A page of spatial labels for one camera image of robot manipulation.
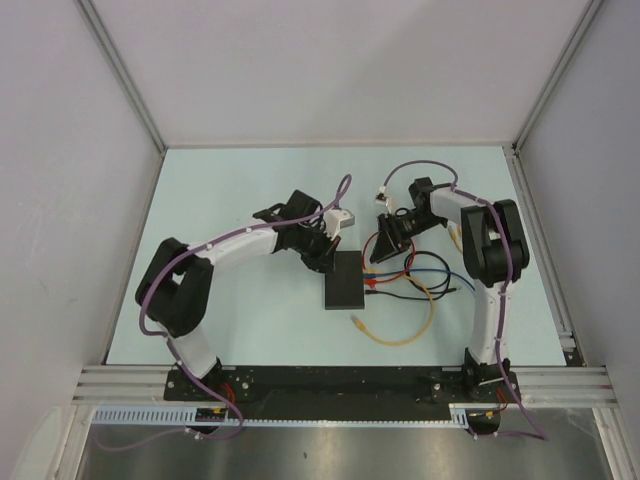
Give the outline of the black network switch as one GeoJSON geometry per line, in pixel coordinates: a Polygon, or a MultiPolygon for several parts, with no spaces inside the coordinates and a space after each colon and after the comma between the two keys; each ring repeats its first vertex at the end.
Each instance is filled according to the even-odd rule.
{"type": "Polygon", "coordinates": [[[364,277],[361,252],[338,251],[335,269],[325,275],[325,310],[362,310],[365,308],[364,277]]]}

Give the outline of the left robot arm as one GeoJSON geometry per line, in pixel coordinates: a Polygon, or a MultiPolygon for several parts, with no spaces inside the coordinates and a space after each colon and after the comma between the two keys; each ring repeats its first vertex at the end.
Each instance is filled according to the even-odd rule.
{"type": "Polygon", "coordinates": [[[300,190],[286,203],[253,214],[257,223],[229,232],[207,244],[187,244],[170,237],[156,250],[135,292],[141,321],[159,325],[175,358],[189,371],[186,387],[197,398],[214,397],[221,387],[221,362],[201,328],[215,278],[257,257],[281,250],[300,255],[317,273],[332,273],[343,229],[354,215],[332,203],[321,203],[300,190]]]}

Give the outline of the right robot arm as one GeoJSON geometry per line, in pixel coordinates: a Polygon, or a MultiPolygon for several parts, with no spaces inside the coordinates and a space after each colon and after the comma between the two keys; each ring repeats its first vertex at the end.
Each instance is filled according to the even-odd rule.
{"type": "Polygon", "coordinates": [[[409,193],[413,208],[408,212],[377,216],[369,261],[379,264],[407,251],[414,237],[433,227],[459,225],[464,267],[475,288],[473,329],[461,367],[462,391],[473,401],[484,401],[498,389],[516,396],[506,324],[514,285],[530,261],[516,203],[492,203],[453,184],[435,185],[428,177],[415,180],[409,193]]]}

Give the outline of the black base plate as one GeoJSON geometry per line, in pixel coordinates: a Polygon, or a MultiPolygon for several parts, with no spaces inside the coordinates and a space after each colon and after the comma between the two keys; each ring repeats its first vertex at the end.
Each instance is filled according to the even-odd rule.
{"type": "Polygon", "coordinates": [[[226,366],[202,382],[232,399],[249,420],[409,422],[451,418],[451,404],[513,401],[498,389],[482,398],[459,367],[226,366]]]}

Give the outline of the aluminium frame rail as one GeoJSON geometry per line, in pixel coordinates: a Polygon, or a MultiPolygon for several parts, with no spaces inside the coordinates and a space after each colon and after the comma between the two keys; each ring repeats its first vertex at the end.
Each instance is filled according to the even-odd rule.
{"type": "MultiPolygon", "coordinates": [[[[226,367],[212,390],[231,392],[250,403],[275,394],[343,397],[398,394],[430,403],[513,404],[532,407],[607,407],[617,403],[603,367],[514,367],[508,380],[477,387],[466,383],[457,367],[226,367]]],[[[176,366],[90,366],[82,370],[76,402],[210,402],[212,396],[193,384],[176,366]]]]}

